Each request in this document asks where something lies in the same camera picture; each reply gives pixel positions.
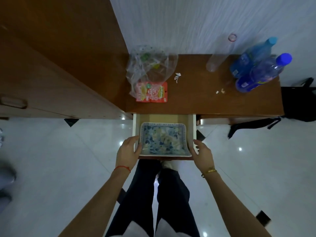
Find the desk drawer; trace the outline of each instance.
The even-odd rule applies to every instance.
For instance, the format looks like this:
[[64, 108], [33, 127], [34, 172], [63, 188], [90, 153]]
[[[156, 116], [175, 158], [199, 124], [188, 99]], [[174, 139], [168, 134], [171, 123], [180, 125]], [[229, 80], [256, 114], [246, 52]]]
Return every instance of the desk drawer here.
[[[193, 139], [197, 137], [196, 115], [159, 115], [159, 114], [134, 114], [133, 115], [133, 136], [139, 135], [140, 126], [144, 122], [157, 123], [183, 123], [186, 126], [186, 140], [188, 147], [193, 144]], [[139, 159], [177, 159], [177, 160], [192, 160], [192, 157], [158, 157], [158, 156], [140, 156]]]

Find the blue bottle cap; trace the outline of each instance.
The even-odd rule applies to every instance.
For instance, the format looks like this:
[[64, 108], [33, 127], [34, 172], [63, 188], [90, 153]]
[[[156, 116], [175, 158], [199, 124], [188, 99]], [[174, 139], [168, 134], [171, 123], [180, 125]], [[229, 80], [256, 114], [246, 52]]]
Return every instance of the blue bottle cap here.
[[277, 43], [277, 37], [270, 37], [266, 43], [270, 44], [270, 45], [275, 45]]
[[276, 63], [280, 66], [286, 66], [292, 61], [292, 56], [290, 53], [283, 53], [276, 58]]

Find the blue water bottle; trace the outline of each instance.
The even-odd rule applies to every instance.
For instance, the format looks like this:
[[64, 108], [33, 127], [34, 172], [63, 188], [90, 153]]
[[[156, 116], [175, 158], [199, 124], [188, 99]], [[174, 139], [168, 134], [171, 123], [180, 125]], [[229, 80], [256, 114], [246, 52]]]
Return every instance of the blue water bottle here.
[[255, 65], [271, 55], [271, 48], [277, 42], [276, 37], [270, 37], [263, 43], [248, 48], [231, 66], [230, 71], [236, 78], [248, 74]]
[[252, 89], [276, 78], [284, 67], [292, 61], [289, 53], [283, 53], [277, 58], [269, 57], [253, 67], [249, 74], [236, 81], [236, 88], [240, 92], [249, 92]]

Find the wardrobe handle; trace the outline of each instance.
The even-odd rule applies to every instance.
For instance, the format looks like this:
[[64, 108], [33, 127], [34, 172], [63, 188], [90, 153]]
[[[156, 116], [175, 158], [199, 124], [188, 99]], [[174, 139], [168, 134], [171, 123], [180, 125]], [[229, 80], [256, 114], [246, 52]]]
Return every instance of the wardrobe handle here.
[[27, 101], [15, 97], [9, 96], [0, 96], [0, 105], [5, 105], [13, 108], [18, 109], [26, 109], [27, 108]]

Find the floral pattern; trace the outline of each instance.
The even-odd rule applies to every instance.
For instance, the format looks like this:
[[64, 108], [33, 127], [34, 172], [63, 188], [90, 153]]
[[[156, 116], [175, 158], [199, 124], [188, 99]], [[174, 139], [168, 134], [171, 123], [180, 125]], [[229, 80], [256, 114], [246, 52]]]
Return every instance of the floral pattern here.
[[143, 145], [141, 155], [190, 157], [185, 136], [184, 124], [143, 123], [140, 134]]

